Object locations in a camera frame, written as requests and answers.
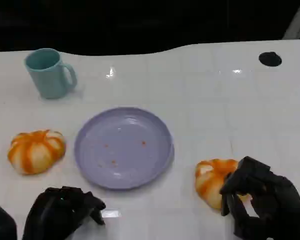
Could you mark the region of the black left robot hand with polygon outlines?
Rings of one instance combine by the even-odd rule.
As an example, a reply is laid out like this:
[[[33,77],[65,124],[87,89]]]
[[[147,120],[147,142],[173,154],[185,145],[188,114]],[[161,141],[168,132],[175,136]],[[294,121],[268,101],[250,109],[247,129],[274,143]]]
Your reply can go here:
[[[65,240],[88,218],[105,224],[101,211],[106,204],[81,188],[49,187],[39,194],[24,226],[23,240]]]

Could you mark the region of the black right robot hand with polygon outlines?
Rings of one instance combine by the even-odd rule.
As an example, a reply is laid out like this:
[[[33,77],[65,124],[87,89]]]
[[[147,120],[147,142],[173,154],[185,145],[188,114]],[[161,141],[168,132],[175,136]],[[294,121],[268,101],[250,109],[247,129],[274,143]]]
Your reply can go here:
[[[293,183],[249,156],[226,175],[221,214],[234,219],[242,240],[300,240],[300,195]]]

